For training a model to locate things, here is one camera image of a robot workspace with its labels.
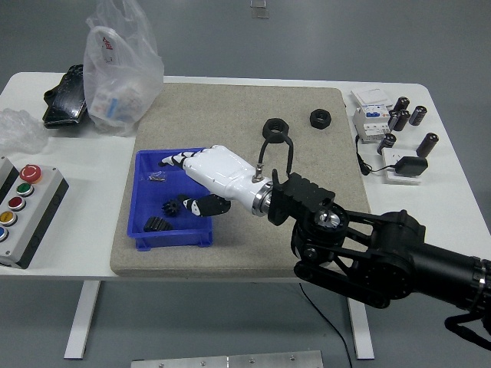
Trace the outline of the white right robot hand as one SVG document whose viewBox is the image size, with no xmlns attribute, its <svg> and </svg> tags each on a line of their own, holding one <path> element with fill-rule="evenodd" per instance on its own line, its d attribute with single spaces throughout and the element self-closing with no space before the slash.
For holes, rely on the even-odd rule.
<svg viewBox="0 0 491 368">
<path fill-rule="evenodd" d="M 160 166 L 175 166 L 210 191 L 193 199 L 179 195 L 178 200 L 196 216 L 209 217 L 228 212 L 232 201 L 241 203 L 253 215 L 268 213 L 272 181 L 243 158 L 220 145 L 198 152 L 181 152 L 160 160 Z"/>
</svg>

